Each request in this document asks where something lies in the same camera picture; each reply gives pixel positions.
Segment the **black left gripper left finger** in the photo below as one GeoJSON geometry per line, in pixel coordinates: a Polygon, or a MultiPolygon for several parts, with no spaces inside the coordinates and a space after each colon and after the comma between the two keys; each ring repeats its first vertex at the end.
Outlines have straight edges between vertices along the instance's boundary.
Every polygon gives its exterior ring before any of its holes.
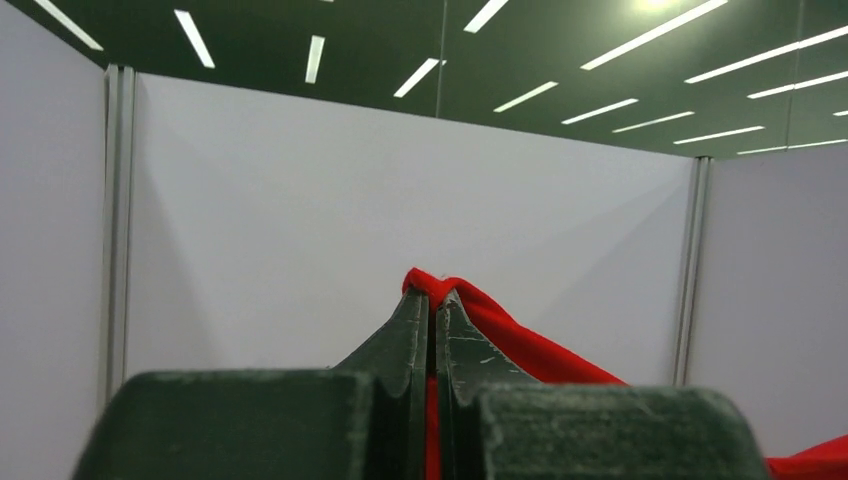
{"type": "Polygon", "coordinates": [[[421,479],[428,297],[328,369],[151,371],[94,427],[77,479],[421,479]]]}

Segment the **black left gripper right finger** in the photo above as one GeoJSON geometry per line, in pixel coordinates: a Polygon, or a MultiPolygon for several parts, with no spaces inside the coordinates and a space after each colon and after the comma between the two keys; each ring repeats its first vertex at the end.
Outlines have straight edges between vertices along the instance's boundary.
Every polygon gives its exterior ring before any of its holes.
{"type": "Polygon", "coordinates": [[[546,384],[475,327],[456,292],[436,314],[445,479],[766,479],[749,426],[690,387],[546,384]]]}

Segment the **red t-shirt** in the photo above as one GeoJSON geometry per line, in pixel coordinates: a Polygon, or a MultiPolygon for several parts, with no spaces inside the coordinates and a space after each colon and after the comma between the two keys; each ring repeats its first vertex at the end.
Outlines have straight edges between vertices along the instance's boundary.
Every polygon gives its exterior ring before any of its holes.
{"type": "MultiPolygon", "coordinates": [[[[499,350],[532,377],[552,384],[622,385],[617,378],[571,350],[522,326],[485,292],[459,277],[437,278],[419,268],[410,269],[401,290],[415,288],[428,296],[435,312],[454,291],[471,320],[499,350]]],[[[845,435],[786,457],[765,460],[773,479],[845,479],[845,435]]]]}

